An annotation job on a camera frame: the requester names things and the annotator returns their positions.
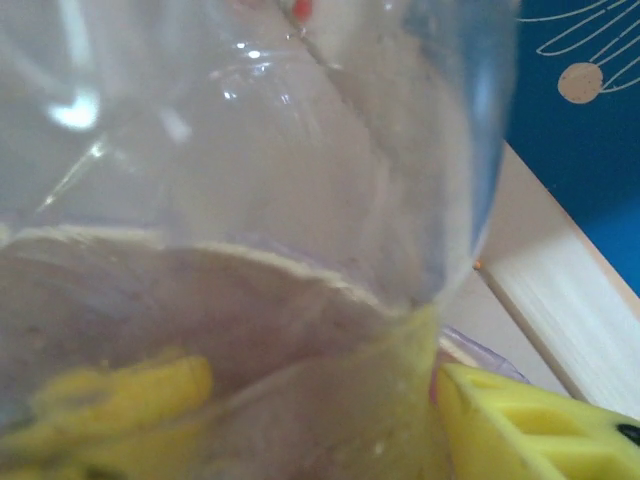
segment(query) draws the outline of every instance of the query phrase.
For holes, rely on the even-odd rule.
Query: yellow plastic piece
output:
[[[457,480],[640,480],[632,418],[463,365],[437,397]]]
[[[33,396],[33,422],[0,438],[2,451],[33,466],[0,480],[179,478],[202,427],[153,427],[201,407],[212,389],[207,360],[177,352],[119,370],[56,377]],[[45,464],[58,467],[45,477]]]

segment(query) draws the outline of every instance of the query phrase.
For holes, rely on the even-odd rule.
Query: black hole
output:
[[[127,475],[119,470],[91,466],[84,471],[85,480],[127,480]]]
[[[616,428],[621,434],[640,447],[640,427],[629,425],[628,423],[621,423]]]

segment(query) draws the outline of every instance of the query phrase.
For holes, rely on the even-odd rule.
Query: blue poster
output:
[[[521,0],[508,141],[640,294],[640,0]]]

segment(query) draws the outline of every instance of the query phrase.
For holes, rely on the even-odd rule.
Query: clear plastic container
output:
[[[4,5],[0,480],[445,478],[511,9]]]
[[[434,377],[438,367],[444,363],[461,363],[468,367],[481,368],[498,373],[503,377],[511,378],[521,383],[529,383],[529,380],[509,360],[491,349],[483,347],[455,328],[448,326],[445,326],[440,332],[434,364]],[[431,399],[434,402],[436,401],[435,389],[436,382],[434,378],[431,382]]]

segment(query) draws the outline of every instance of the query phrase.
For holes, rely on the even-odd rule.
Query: white line drawing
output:
[[[598,37],[601,37],[603,33],[610,31],[610,29],[616,28],[616,24],[627,17],[627,15],[636,15],[639,17],[638,20],[625,28],[606,45],[601,48],[599,48],[599,45],[595,47],[599,48],[599,50],[595,55],[591,56],[588,61],[571,64],[560,75],[558,79],[558,91],[560,94],[572,103],[584,104],[591,102],[601,93],[617,92],[640,82],[639,73],[638,76],[627,80],[623,84],[614,84],[616,80],[640,62],[640,56],[636,55],[635,58],[633,58],[633,54],[639,52],[638,47],[640,46],[640,43],[638,43],[640,42],[640,29],[638,28],[638,26],[640,26],[640,8],[638,7],[640,7],[640,0],[597,0],[570,12],[540,18],[520,18],[519,21],[535,24],[538,22],[564,20],[571,17],[586,17],[580,19],[577,23],[571,25],[536,49],[536,53],[539,55],[554,57],[571,52],[587,44],[597,43],[599,40]],[[607,14],[615,16],[594,32],[589,34],[585,33],[584,36],[581,36],[581,38],[569,46],[554,49],[554,46],[568,35],[579,33],[581,28],[589,26],[591,22]],[[621,42],[623,39],[626,40],[625,37],[630,38],[630,40],[626,43]],[[605,80],[602,67],[610,60],[625,52],[627,56],[631,53],[632,59]]]

